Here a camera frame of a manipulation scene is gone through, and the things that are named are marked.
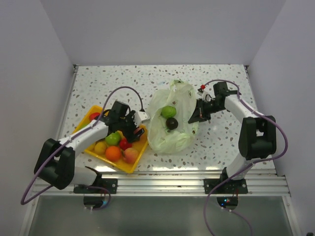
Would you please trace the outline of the pale green avocado-print plastic bag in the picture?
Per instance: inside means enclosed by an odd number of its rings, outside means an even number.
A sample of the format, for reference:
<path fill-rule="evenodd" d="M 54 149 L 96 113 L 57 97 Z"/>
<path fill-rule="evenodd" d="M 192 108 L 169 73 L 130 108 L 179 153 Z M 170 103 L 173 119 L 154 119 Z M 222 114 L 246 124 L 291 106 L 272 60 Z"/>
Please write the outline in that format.
<path fill-rule="evenodd" d="M 173 154 L 192 144 L 199 126 L 189 123 L 195 108 L 194 88 L 187 82 L 174 80 L 169 89 L 157 90 L 147 109 L 147 139 L 152 150 Z"/>

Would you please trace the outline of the yellow plastic tray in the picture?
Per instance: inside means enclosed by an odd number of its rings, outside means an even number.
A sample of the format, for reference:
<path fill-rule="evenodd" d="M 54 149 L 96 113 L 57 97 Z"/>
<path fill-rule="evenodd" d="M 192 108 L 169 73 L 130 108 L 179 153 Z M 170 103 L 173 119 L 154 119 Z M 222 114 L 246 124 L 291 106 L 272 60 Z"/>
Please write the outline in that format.
<path fill-rule="evenodd" d="M 143 124 L 141 124 L 139 128 L 144 130 L 144 134 L 141 135 L 139 141 L 128 143 L 123 133 L 117 131 L 117 134 L 121 137 L 117 146 L 112 146 L 108 144 L 105 139 L 101 139 L 92 143 L 84 150 L 84 153 L 131 174 L 134 172 L 142 154 L 148 146 L 147 129 Z"/>

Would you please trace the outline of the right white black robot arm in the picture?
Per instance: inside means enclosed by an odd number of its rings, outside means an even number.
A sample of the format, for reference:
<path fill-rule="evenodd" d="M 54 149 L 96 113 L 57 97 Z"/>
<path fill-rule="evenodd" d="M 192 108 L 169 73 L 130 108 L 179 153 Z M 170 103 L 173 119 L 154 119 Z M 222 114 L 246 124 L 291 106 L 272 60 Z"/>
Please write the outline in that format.
<path fill-rule="evenodd" d="M 205 122 L 211 114 L 229 111 L 241 124 L 238 141 L 239 153 L 233 162 L 225 167 L 220 175 L 219 187 L 225 193 L 237 187 L 236 180 L 245 178 L 255 161 L 262 160 L 275 153 L 276 121 L 273 116 L 265 116 L 241 98 L 239 87 L 228 88 L 228 81 L 216 80 L 213 85 L 214 97 L 206 92 L 206 86 L 198 89 L 201 98 L 197 99 L 196 107 L 188 123 Z"/>

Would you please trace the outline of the yellow orange fake mango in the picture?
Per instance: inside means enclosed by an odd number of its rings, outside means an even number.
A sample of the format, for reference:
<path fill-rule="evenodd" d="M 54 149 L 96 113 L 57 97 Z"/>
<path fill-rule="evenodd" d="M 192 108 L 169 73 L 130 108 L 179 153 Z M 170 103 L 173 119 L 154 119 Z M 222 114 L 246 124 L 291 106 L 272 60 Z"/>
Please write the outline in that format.
<path fill-rule="evenodd" d="M 94 147 L 94 152 L 97 155 L 104 155 L 107 149 L 107 145 L 105 142 L 97 142 Z"/>

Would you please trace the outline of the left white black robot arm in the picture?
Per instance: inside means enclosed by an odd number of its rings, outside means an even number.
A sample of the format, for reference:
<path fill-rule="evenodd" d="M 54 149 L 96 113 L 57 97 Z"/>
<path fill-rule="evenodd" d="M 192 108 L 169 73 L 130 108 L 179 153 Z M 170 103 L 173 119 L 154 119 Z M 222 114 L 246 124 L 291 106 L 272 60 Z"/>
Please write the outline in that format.
<path fill-rule="evenodd" d="M 115 101 L 111 109 L 102 111 L 90 123 L 65 138 L 48 139 L 43 144 L 34 168 L 36 177 L 62 190 L 69 185 L 81 185 L 91 193 L 105 187 L 101 174 L 90 167 L 77 167 L 76 157 L 92 143 L 122 132 L 128 142 L 139 141 L 144 134 L 140 125 L 149 119 L 144 109 L 131 110 L 129 105 Z"/>

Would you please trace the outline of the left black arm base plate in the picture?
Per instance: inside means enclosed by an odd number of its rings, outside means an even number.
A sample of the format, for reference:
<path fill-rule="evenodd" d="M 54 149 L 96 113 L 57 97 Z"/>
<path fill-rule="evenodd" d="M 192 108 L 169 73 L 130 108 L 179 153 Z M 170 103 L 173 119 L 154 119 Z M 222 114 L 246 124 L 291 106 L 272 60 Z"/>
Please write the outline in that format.
<path fill-rule="evenodd" d="M 116 194 L 118 180 L 103 178 L 102 174 L 88 167 L 75 172 L 72 182 L 75 194 Z"/>

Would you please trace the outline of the pink fake peach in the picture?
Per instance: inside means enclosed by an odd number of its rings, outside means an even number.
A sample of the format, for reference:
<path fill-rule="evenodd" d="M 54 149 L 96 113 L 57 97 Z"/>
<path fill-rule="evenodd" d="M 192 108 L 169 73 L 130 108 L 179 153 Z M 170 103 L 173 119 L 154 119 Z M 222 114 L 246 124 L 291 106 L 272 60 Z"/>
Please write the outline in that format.
<path fill-rule="evenodd" d="M 135 137 L 140 138 L 143 134 L 145 133 L 145 129 L 143 127 L 137 127 L 134 131 L 133 134 Z"/>

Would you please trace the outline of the orange fake orange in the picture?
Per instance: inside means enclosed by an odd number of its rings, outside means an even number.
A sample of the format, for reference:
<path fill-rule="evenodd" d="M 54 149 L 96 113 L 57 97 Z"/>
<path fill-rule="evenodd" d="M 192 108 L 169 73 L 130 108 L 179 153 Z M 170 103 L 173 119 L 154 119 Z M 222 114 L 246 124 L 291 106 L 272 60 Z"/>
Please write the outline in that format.
<path fill-rule="evenodd" d="M 117 162 L 121 159 L 122 152 L 121 152 L 120 148 L 117 146 L 109 146 L 106 149 L 105 157 L 107 160 L 109 160 L 111 162 Z"/>

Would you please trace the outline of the red wrinkled fake fruit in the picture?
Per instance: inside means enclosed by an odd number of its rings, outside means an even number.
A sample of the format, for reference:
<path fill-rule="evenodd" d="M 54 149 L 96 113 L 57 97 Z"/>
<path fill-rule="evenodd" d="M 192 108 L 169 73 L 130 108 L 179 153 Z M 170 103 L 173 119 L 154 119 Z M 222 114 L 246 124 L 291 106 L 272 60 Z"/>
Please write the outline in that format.
<path fill-rule="evenodd" d="M 92 113 L 89 115 L 89 120 L 92 121 L 94 119 L 97 119 L 99 115 L 100 115 L 100 113 L 98 113 L 98 112 Z"/>

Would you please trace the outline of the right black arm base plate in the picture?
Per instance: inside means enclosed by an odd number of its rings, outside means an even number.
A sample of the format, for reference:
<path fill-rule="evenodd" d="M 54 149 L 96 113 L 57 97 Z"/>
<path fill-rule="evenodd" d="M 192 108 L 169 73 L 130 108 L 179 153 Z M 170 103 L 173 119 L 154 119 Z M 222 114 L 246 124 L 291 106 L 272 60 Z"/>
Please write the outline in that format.
<path fill-rule="evenodd" d="M 248 194 L 248 187 L 244 178 L 225 182 L 226 179 L 228 179 L 226 167 L 222 170 L 219 178 L 203 179 L 205 194 L 210 192 L 213 194 Z"/>

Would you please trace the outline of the dark purple fake plum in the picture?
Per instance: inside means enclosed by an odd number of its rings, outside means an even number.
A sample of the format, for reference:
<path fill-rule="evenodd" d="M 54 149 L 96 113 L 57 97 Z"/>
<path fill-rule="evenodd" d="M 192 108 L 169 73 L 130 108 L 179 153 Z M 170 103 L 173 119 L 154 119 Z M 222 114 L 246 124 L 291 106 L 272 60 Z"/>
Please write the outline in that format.
<path fill-rule="evenodd" d="M 174 130 L 178 127 L 178 121 L 175 118 L 168 118 L 165 124 L 169 130 Z"/>

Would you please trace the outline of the yellow fake lemon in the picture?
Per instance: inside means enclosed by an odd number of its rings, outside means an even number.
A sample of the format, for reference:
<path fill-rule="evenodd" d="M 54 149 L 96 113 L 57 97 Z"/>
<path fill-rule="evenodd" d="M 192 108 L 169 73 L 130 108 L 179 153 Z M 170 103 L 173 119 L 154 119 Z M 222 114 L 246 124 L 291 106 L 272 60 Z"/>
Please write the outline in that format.
<path fill-rule="evenodd" d="M 88 148 L 86 148 L 86 150 L 88 151 L 93 151 L 95 148 L 96 142 L 92 143 Z"/>

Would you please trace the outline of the light green fake guava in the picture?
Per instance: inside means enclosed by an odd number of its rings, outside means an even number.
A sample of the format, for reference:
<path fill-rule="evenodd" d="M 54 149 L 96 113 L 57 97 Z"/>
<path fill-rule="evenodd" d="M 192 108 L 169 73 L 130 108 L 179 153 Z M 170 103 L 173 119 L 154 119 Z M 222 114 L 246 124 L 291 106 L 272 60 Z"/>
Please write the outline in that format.
<path fill-rule="evenodd" d="M 173 106 L 165 106 L 161 110 L 161 115 L 165 118 L 172 118 L 177 114 L 177 110 Z"/>

